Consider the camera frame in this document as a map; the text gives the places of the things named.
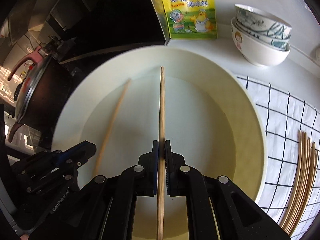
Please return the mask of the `middle patterned bowl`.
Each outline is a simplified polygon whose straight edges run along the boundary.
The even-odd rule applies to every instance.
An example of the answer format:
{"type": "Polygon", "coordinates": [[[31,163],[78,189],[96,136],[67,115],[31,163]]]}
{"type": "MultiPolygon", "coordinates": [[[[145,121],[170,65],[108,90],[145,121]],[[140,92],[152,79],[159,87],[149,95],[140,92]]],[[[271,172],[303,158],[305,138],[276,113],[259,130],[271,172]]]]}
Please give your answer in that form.
{"type": "Polygon", "coordinates": [[[263,35],[261,33],[257,33],[255,31],[249,30],[247,27],[242,26],[236,18],[233,18],[232,22],[234,23],[234,25],[237,28],[239,28],[244,33],[250,35],[251,37],[256,38],[257,40],[259,40],[262,43],[268,44],[269,46],[276,47],[279,50],[285,50],[286,46],[291,38],[291,35],[289,35],[288,38],[282,40],[279,38],[269,37],[269,36],[263,35]]]}

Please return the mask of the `patterned bowl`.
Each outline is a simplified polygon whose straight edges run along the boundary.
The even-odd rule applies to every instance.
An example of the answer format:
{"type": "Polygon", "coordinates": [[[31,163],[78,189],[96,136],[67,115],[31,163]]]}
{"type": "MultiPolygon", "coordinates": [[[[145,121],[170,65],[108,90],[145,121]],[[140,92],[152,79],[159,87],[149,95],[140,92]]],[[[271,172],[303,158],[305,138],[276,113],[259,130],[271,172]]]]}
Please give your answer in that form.
{"type": "Polygon", "coordinates": [[[289,38],[292,27],[281,18],[249,5],[235,4],[234,6],[236,19],[243,27],[281,40],[289,38]]]}
{"type": "Polygon", "coordinates": [[[291,35],[289,35],[288,38],[282,40],[279,38],[269,37],[269,36],[263,35],[261,33],[257,33],[255,31],[249,30],[247,27],[242,26],[236,18],[233,18],[232,22],[234,23],[234,25],[237,28],[239,28],[244,33],[250,35],[251,37],[256,38],[257,40],[259,40],[262,43],[268,44],[269,46],[276,47],[279,50],[285,50],[286,46],[291,38],[291,35]]]}

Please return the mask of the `wooden chopstick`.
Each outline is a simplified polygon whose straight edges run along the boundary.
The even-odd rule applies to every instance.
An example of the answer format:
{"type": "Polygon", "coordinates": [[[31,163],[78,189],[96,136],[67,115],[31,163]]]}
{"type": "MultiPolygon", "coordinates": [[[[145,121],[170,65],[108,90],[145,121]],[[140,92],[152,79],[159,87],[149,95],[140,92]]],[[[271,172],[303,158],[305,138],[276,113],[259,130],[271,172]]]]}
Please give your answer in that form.
{"type": "Polygon", "coordinates": [[[318,150],[316,149],[315,144],[313,144],[309,151],[309,165],[305,169],[304,181],[300,183],[301,193],[298,197],[298,209],[294,219],[292,220],[291,230],[289,236],[291,237],[296,230],[299,221],[301,220],[303,213],[306,209],[307,203],[309,201],[312,187],[315,181],[316,173],[316,164],[318,160],[318,150]]]}
{"type": "Polygon", "coordinates": [[[304,213],[308,200],[310,198],[311,189],[315,179],[317,150],[315,149],[315,143],[307,140],[307,164],[304,165],[304,174],[301,176],[302,181],[298,183],[296,194],[296,200],[293,206],[293,214],[290,216],[289,222],[289,235],[292,236],[293,232],[298,226],[300,219],[304,213]]]}
{"type": "Polygon", "coordinates": [[[164,203],[165,203],[165,73],[161,67],[159,94],[159,154],[157,183],[157,240],[164,237],[164,203]]]}
{"type": "Polygon", "coordinates": [[[301,193],[301,189],[299,188],[300,183],[304,181],[304,170],[305,170],[305,162],[306,162],[306,156],[305,156],[305,150],[304,146],[306,145],[305,139],[304,139],[304,132],[301,130],[298,132],[298,139],[299,139],[299,146],[298,146],[298,164],[296,168],[296,175],[294,180],[293,189],[290,195],[289,204],[287,211],[283,217],[283,220],[281,221],[281,227],[284,229],[284,231],[289,235],[291,230],[291,224],[292,220],[295,217],[296,210],[298,209],[298,197],[301,193]]]}
{"type": "Polygon", "coordinates": [[[296,194],[298,191],[297,184],[300,181],[300,171],[301,171],[301,166],[302,166],[302,132],[301,132],[301,130],[298,131],[298,139],[299,139],[298,163],[297,163],[297,168],[296,168],[296,173],[295,173],[295,179],[293,182],[293,188],[291,190],[287,211],[284,213],[283,218],[280,223],[281,228],[287,234],[289,234],[290,220],[291,220],[291,216],[293,215],[294,208],[295,208],[294,205],[295,205],[295,200],[296,200],[296,194]]]}
{"type": "Polygon", "coordinates": [[[308,176],[309,150],[308,139],[305,132],[299,131],[299,148],[298,148],[298,165],[296,169],[296,177],[287,217],[283,224],[285,231],[291,235],[294,223],[298,217],[300,204],[303,199],[305,184],[308,176]]]}
{"type": "Polygon", "coordinates": [[[96,159],[96,162],[95,162],[95,166],[94,166],[94,169],[93,169],[93,172],[92,172],[92,177],[95,177],[99,174],[99,168],[100,168],[100,165],[101,165],[101,162],[102,162],[102,159],[103,159],[103,154],[104,154],[104,151],[106,149],[106,146],[107,146],[107,143],[109,141],[109,137],[112,133],[112,128],[114,126],[114,123],[116,121],[116,118],[117,118],[117,115],[118,115],[118,112],[119,112],[119,109],[121,107],[121,104],[124,100],[124,97],[125,97],[125,94],[127,92],[127,89],[129,88],[130,84],[132,82],[132,79],[128,79],[127,82],[125,83],[124,85],[124,88],[123,88],[123,91],[120,95],[120,98],[114,108],[114,111],[112,113],[112,116],[108,122],[108,126],[107,126],[107,129],[106,129],[106,134],[105,134],[105,137],[103,139],[103,143],[101,145],[101,148],[100,148],[100,151],[98,153],[98,156],[97,156],[97,159],[96,159]]]}
{"type": "Polygon", "coordinates": [[[287,233],[291,236],[299,220],[303,208],[310,173],[310,140],[305,132],[300,133],[299,163],[297,167],[297,181],[295,182],[293,200],[287,219],[287,233]]]}

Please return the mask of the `white cartoon bowl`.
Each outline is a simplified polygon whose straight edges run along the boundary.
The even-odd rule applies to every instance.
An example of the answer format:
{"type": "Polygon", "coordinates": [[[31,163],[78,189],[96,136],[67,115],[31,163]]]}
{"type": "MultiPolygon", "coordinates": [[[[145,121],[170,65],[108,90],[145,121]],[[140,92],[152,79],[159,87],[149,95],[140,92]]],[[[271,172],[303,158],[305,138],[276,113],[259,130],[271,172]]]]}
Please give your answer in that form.
{"type": "Polygon", "coordinates": [[[249,35],[238,27],[236,18],[231,20],[231,33],[236,48],[249,63],[255,66],[277,66],[287,58],[291,50],[289,43],[284,50],[281,50],[249,35]]]}

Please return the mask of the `white grid cloth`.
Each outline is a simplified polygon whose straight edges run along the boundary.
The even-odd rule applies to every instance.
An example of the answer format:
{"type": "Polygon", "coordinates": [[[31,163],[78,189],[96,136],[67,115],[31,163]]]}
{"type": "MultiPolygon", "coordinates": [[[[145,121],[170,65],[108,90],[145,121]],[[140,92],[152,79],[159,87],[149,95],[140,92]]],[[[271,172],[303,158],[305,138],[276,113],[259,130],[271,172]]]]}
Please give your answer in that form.
{"type": "Polygon", "coordinates": [[[298,132],[319,149],[319,109],[270,83],[239,76],[253,99],[266,134],[267,173],[258,205],[280,223],[289,206],[298,165],[298,132]]]}

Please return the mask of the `yellow seasoning pouch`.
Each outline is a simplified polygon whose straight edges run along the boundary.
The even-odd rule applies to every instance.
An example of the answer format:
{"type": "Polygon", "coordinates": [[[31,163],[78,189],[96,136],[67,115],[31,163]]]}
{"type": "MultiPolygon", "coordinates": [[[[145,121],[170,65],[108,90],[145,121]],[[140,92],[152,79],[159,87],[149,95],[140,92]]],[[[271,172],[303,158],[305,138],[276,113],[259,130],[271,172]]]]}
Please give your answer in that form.
{"type": "Polygon", "coordinates": [[[214,0],[162,0],[170,38],[217,39],[214,0]]]}

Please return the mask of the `glass pot lid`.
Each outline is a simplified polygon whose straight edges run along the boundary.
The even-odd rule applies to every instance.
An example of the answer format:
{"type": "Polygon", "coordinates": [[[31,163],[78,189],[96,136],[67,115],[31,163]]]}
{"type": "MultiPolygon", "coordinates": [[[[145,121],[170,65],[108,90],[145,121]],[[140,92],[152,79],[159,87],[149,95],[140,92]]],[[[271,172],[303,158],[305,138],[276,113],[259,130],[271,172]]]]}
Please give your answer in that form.
{"type": "Polygon", "coordinates": [[[38,46],[33,52],[22,57],[13,67],[13,70],[8,77],[8,81],[13,78],[16,71],[27,61],[31,61],[33,63],[33,68],[25,77],[18,94],[15,107],[15,117],[18,123],[22,122],[22,119],[27,112],[28,105],[31,102],[31,97],[33,96],[35,88],[38,85],[41,77],[43,76],[47,68],[47,63],[50,59],[51,57],[48,55],[48,53],[46,53],[41,46],[38,46]]]}

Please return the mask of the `dark cooking pot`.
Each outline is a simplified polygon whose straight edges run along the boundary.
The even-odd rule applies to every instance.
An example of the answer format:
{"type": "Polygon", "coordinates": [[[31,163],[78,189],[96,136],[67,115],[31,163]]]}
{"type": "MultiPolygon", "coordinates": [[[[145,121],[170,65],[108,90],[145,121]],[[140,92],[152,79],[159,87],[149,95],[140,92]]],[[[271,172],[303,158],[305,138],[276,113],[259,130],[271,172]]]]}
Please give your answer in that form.
{"type": "Polygon", "coordinates": [[[22,122],[18,123],[16,120],[8,134],[9,142],[13,141],[15,133],[23,125],[46,132],[53,129],[57,123],[67,100],[72,76],[55,57],[49,56],[51,59],[35,88],[22,122]]]}

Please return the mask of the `top patterned bowl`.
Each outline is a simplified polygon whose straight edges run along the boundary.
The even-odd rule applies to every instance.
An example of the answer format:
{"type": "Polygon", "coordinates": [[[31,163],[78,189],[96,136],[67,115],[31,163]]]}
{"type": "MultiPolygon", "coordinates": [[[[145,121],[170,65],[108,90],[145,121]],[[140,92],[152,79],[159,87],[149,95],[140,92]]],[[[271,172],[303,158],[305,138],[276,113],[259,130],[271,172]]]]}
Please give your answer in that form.
{"type": "Polygon", "coordinates": [[[292,27],[281,18],[249,5],[235,4],[234,6],[236,19],[243,27],[281,40],[289,38],[292,27]]]}

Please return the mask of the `cream round tray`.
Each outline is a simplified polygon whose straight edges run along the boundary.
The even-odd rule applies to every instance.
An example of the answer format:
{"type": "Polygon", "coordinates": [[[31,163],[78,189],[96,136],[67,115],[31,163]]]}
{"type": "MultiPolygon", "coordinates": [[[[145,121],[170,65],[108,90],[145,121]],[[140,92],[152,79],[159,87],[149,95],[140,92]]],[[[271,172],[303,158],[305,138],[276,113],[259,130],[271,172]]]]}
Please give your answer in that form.
{"type": "Polygon", "coordinates": [[[111,178],[135,165],[160,133],[187,165],[227,176],[260,199],[266,140],[253,100],[230,71],[183,49],[144,47],[102,63],[67,100],[52,149],[84,140],[96,145],[79,170],[85,186],[96,174],[111,178]]]}

